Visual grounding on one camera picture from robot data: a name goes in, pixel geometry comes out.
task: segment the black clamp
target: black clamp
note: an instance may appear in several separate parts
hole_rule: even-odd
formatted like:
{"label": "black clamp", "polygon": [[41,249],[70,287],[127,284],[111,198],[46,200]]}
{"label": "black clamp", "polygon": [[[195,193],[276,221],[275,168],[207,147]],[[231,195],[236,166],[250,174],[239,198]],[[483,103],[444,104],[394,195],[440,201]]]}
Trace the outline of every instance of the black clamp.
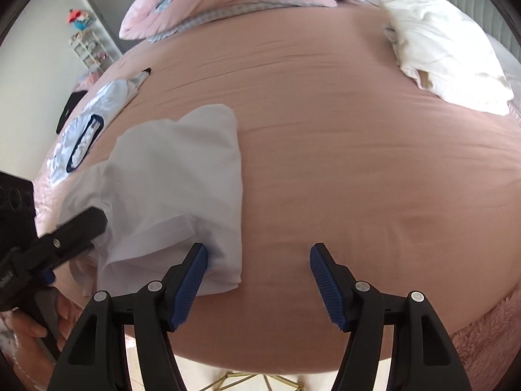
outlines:
{"label": "black clamp", "polygon": [[126,296],[97,292],[67,340],[48,391],[132,391],[125,325],[134,325],[145,389],[186,391],[167,332],[187,319],[207,264],[207,249],[196,243],[160,282]]}
{"label": "black clamp", "polygon": [[372,391],[384,325],[394,325],[387,391],[472,391],[463,364],[436,312],[418,291],[383,294],[335,263],[323,243],[310,265],[331,320],[350,332],[332,391]]}
{"label": "black clamp", "polygon": [[53,269],[93,248],[92,240],[105,232],[107,218],[91,207],[30,245],[12,248],[0,262],[0,312],[19,308],[50,333],[41,339],[52,360],[60,354],[56,346],[58,318],[56,279]]}

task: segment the tiled floor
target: tiled floor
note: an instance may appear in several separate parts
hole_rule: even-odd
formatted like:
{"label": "tiled floor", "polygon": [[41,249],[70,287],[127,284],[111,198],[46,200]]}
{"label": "tiled floor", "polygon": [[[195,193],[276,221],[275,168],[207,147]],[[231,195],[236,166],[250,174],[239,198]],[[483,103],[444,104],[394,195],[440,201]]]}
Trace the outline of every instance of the tiled floor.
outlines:
{"label": "tiled floor", "polygon": [[[132,381],[132,391],[145,391],[135,341],[130,338],[127,339],[127,359]],[[223,369],[213,368],[177,356],[176,361],[188,391],[198,391],[219,379],[225,373]],[[390,359],[380,362],[373,391],[385,391],[389,367]],[[306,385],[306,391],[329,391],[336,375],[336,372],[300,376],[289,375],[288,379],[295,382],[303,382]],[[229,384],[233,381],[234,380],[228,380],[226,383]],[[275,380],[270,380],[270,385],[273,391],[291,391],[290,387],[278,383]],[[236,387],[231,388],[230,391],[266,391],[266,389],[262,376],[257,376],[240,385],[236,385]]]}

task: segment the hand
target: hand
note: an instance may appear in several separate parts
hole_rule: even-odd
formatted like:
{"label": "hand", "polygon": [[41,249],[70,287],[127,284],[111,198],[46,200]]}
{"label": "hand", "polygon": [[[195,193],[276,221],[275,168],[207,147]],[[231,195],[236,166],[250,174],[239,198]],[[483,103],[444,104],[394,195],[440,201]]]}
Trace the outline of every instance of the hand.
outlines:
{"label": "hand", "polygon": [[[72,301],[58,293],[56,312],[58,314],[58,330],[61,335],[56,341],[60,351],[63,350],[67,338],[69,338],[81,315],[81,311]],[[43,326],[38,325],[21,310],[12,313],[11,323],[18,346],[14,371],[28,390],[42,391],[49,384],[54,363],[41,349],[37,339],[45,337],[50,332]]]}

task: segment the pink bed sheet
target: pink bed sheet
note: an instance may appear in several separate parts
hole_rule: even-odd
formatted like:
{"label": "pink bed sheet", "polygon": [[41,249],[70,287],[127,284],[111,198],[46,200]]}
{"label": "pink bed sheet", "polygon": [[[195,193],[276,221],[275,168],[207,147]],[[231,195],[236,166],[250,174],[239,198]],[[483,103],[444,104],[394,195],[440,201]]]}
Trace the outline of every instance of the pink bed sheet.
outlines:
{"label": "pink bed sheet", "polygon": [[[76,108],[72,117],[104,83],[152,67],[80,171],[149,119],[179,119],[210,103],[228,105],[238,119],[243,283],[196,299],[171,338],[176,354],[252,372],[337,369],[347,336],[330,323],[308,266],[309,248],[323,241],[381,291],[425,292],[449,333],[459,331],[475,389],[490,390],[513,359],[521,306],[505,297],[521,265],[521,129],[509,116],[419,90],[400,72],[385,23],[370,5],[210,23],[139,44]],[[51,189],[42,168],[40,233],[55,227],[77,175]],[[82,300],[66,268],[58,286]],[[505,306],[513,313],[507,325],[498,321]]]}

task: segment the white wall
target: white wall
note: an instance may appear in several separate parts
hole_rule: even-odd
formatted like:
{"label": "white wall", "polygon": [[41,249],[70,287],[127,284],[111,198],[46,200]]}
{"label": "white wall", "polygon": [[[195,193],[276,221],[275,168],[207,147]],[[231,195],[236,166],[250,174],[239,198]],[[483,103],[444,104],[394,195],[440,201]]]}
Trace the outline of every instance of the white wall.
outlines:
{"label": "white wall", "polygon": [[[67,23],[70,8],[89,6],[31,0],[0,46],[0,170],[12,175],[36,177],[76,79],[87,71],[68,44],[76,32]],[[95,29],[107,44],[101,26]],[[114,45],[107,49],[120,54]]]}

